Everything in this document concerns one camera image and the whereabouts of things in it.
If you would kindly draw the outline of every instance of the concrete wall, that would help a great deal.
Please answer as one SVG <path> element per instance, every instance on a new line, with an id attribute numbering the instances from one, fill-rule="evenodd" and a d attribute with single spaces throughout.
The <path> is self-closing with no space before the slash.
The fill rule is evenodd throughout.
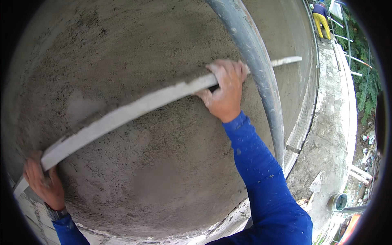
<path id="1" fill-rule="evenodd" d="M 300 0 L 244 3 L 271 59 L 303 57 L 274 69 L 288 140 L 303 132 L 293 129 L 316 83 L 307 11 Z M 47 0 L 26 28 L 7 77 L 1 127 L 11 179 L 22 174 L 30 150 L 50 146 L 107 103 L 217 58 L 240 54 L 203 1 Z M 241 107 L 273 150 L 251 77 Z M 200 234 L 246 197 L 221 123 L 191 96 L 80 149 L 59 164 L 59 173 L 74 220 L 118 236 Z M 38 200 L 31 190 L 26 194 Z"/>

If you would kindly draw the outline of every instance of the gray hose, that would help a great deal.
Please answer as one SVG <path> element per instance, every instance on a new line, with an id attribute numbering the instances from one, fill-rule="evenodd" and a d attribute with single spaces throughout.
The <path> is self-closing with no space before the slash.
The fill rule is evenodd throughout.
<path id="1" fill-rule="evenodd" d="M 283 168 L 285 137 L 278 85 L 263 39 L 241 0 L 206 0 L 219 16 L 252 73 L 267 116 L 275 158 Z"/>

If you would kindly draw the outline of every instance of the bucket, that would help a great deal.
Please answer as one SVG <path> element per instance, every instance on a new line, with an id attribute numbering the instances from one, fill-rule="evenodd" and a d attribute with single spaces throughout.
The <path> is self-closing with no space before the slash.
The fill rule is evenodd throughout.
<path id="1" fill-rule="evenodd" d="M 339 193 L 332 196 L 328 202 L 328 206 L 332 211 L 342 211 L 347 204 L 346 193 Z"/>

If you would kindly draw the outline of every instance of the orange object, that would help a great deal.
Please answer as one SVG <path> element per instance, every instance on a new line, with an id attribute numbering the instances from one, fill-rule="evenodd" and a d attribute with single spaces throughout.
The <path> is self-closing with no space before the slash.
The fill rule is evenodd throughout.
<path id="1" fill-rule="evenodd" d="M 359 218 L 361 217 L 360 214 L 354 214 L 351 219 L 350 219 L 350 223 L 347 226 L 346 231 L 344 232 L 342 238 L 340 239 L 340 242 L 338 243 L 338 245 L 342 245 L 344 244 L 349 237 L 351 236 L 352 232 L 355 230 L 355 226 L 358 223 Z"/>

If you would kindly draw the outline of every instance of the worker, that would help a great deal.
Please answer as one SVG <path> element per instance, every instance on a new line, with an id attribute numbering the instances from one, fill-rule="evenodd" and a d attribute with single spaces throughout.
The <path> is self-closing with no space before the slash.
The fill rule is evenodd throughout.
<path id="1" fill-rule="evenodd" d="M 323 25 L 325 32 L 327 33 L 327 39 L 329 40 L 328 43 L 331 44 L 331 35 L 329 33 L 329 26 L 327 23 L 328 13 L 325 5 L 323 3 L 315 4 L 314 9 L 312 10 L 312 16 L 314 22 L 316 23 L 317 31 L 319 33 L 320 41 L 323 42 L 324 36 L 321 32 L 320 23 Z"/>
<path id="2" fill-rule="evenodd" d="M 247 73 L 242 62 L 217 60 L 207 66 L 219 88 L 196 93 L 210 113 L 222 121 L 234 150 L 234 161 L 248 191 L 253 225 L 212 241 L 219 244 L 311 244 L 312 221 L 296 203 L 286 185 L 282 168 L 257 135 L 240 108 L 242 83 Z M 64 190 L 56 169 L 45 179 L 40 165 L 41 152 L 27 159 L 23 176 L 47 207 L 62 245 L 88 244 L 65 208 Z"/>

